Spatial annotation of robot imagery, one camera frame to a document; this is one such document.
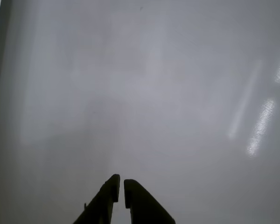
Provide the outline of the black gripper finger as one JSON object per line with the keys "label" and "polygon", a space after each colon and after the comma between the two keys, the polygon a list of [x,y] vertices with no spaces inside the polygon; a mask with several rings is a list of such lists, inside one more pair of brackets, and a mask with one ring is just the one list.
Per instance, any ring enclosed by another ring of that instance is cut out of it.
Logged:
{"label": "black gripper finger", "polygon": [[120,175],[113,174],[100,188],[74,224],[110,224],[113,204],[119,201]]}
{"label": "black gripper finger", "polygon": [[132,224],[174,224],[175,220],[136,180],[124,180],[125,206]]}

